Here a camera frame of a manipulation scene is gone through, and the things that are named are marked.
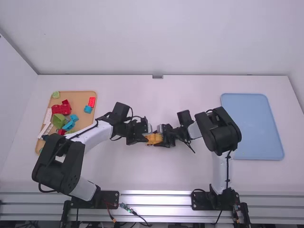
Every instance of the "cyan block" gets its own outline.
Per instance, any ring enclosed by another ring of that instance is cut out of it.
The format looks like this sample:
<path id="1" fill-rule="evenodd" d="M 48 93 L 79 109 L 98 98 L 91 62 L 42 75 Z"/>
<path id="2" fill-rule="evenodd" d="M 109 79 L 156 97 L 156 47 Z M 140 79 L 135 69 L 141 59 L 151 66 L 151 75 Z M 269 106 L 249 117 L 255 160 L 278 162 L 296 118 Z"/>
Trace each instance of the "cyan block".
<path id="1" fill-rule="evenodd" d="M 79 120 L 78 116 L 77 116 L 77 115 L 75 115 L 75 114 L 70 115 L 70 118 L 71 118 L 71 120 L 72 120 L 73 122 L 76 122 L 76 121 L 78 121 L 78 120 Z"/>
<path id="2" fill-rule="evenodd" d="M 63 130 L 69 131 L 75 126 L 73 121 L 68 122 L 66 125 L 62 127 Z"/>
<path id="3" fill-rule="evenodd" d="M 90 114 L 92 112 L 92 107 L 86 105 L 85 109 L 84 109 L 84 112 Z"/>

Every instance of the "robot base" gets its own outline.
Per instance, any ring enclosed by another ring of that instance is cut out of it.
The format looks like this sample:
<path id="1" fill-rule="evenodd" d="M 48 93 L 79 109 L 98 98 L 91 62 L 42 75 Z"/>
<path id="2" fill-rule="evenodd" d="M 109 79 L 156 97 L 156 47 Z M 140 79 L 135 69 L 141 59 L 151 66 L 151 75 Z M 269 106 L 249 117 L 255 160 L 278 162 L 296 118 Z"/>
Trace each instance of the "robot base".
<path id="1" fill-rule="evenodd" d="M 191 207 L 193 210 L 235 210 L 240 208 L 239 194 L 228 188 L 217 195 L 211 185 L 209 192 L 193 191 L 191 193 Z"/>

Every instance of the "blue mat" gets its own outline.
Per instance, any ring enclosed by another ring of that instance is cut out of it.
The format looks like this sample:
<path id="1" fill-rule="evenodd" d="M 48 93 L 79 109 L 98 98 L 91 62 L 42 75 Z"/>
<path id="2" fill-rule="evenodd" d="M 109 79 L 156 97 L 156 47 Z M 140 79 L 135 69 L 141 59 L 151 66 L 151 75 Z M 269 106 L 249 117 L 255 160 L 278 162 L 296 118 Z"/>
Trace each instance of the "blue mat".
<path id="1" fill-rule="evenodd" d="M 242 132 L 235 159 L 282 160 L 284 151 L 268 99 L 263 94 L 222 94 L 222 106 Z"/>

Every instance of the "white wall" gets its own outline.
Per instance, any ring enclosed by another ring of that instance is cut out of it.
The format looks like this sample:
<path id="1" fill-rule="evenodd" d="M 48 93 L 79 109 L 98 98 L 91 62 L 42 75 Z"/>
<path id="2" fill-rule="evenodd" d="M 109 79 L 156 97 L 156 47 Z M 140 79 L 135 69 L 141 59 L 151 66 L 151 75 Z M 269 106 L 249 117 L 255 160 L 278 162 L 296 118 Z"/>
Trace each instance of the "white wall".
<path id="1" fill-rule="evenodd" d="M 0 36 L 1 171 L 36 82 L 37 74 L 1 34 Z"/>
<path id="2" fill-rule="evenodd" d="M 0 28 L 41 74 L 284 74 L 298 87 L 303 9 L 303 0 L 1 0 Z"/>

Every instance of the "building block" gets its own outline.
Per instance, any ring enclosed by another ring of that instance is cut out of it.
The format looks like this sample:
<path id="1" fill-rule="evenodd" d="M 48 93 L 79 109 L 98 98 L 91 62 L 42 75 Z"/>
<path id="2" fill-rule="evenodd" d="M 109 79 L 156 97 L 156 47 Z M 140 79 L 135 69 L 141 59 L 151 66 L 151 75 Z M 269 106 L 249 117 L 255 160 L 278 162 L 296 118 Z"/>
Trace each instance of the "building block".
<path id="1" fill-rule="evenodd" d="M 53 115 L 53 125 L 58 129 L 61 129 L 65 125 L 65 120 L 65 116 L 60 113 Z"/>
<path id="2" fill-rule="evenodd" d="M 92 112 L 92 107 L 86 105 L 84 108 L 84 112 L 90 114 Z"/>
<path id="3" fill-rule="evenodd" d="M 71 120 L 72 120 L 73 122 L 76 122 L 76 121 L 78 121 L 78 120 L 79 120 L 78 116 L 77 116 L 77 115 L 75 115 L 75 114 L 70 115 L 70 118 L 71 118 Z"/>
<path id="4" fill-rule="evenodd" d="M 95 99 L 96 99 L 96 98 L 93 97 L 93 96 L 89 98 L 89 106 L 92 107 L 92 108 L 94 108 Z"/>
<path id="5" fill-rule="evenodd" d="M 70 115 L 71 114 L 71 107 L 69 104 L 62 104 L 58 105 L 55 104 L 52 106 L 52 114 L 62 114 L 62 115 Z"/>
<path id="6" fill-rule="evenodd" d="M 69 131 L 67 131 L 65 134 L 71 134 L 71 133 L 75 133 L 76 132 L 76 130 L 69 130 Z"/>
<path id="7" fill-rule="evenodd" d="M 71 106 L 69 104 L 62 104 L 60 106 L 60 113 L 63 115 L 70 115 L 71 114 Z"/>
<path id="8" fill-rule="evenodd" d="M 60 135 L 64 135 L 66 132 L 66 130 L 60 129 L 57 133 Z"/>
<path id="9" fill-rule="evenodd" d="M 69 131 L 75 126 L 73 121 L 68 122 L 66 125 L 62 127 L 63 130 Z"/>
<path id="10" fill-rule="evenodd" d="M 70 103 L 68 102 L 68 100 L 66 99 L 66 100 L 63 100 L 62 102 L 61 102 L 63 105 L 69 105 L 70 106 L 70 109 L 72 110 L 72 108 L 71 108 L 71 105 L 70 105 Z"/>
<path id="11" fill-rule="evenodd" d="M 52 97 L 55 98 L 55 99 L 59 98 L 60 97 L 59 91 L 53 92 Z"/>
<path id="12" fill-rule="evenodd" d="M 51 107 L 51 109 L 52 109 L 52 114 L 54 115 L 54 114 L 57 114 L 57 113 L 61 113 L 61 111 L 60 111 L 60 105 L 53 105 L 52 107 Z"/>
<path id="13" fill-rule="evenodd" d="M 43 124 L 47 124 L 48 122 L 50 122 L 51 118 L 52 118 L 52 109 L 48 108 L 46 112 L 46 116 L 44 117 Z"/>
<path id="14" fill-rule="evenodd" d="M 41 132 L 37 136 L 37 138 L 41 139 L 41 137 L 45 134 L 45 132 L 48 130 L 48 127 L 51 125 L 51 122 L 48 122 L 44 127 L 42 128 Z"/>

